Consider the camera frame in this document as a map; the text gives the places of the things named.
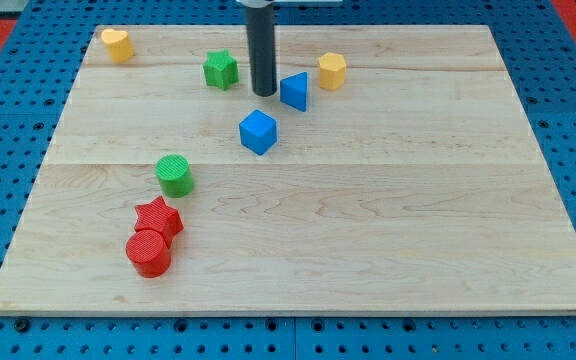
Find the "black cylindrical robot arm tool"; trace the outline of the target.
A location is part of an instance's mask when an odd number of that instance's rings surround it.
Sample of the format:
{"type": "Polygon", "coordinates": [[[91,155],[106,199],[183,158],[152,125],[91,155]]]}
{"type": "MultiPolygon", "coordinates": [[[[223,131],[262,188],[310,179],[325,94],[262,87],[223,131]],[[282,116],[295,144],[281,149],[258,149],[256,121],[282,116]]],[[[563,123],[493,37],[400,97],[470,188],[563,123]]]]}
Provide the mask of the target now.
{"type": "Polygon", "coordinates": [[[273,2],[241,0],[246,21],[253,92],[268,97],[277,91],[273,2]]]}

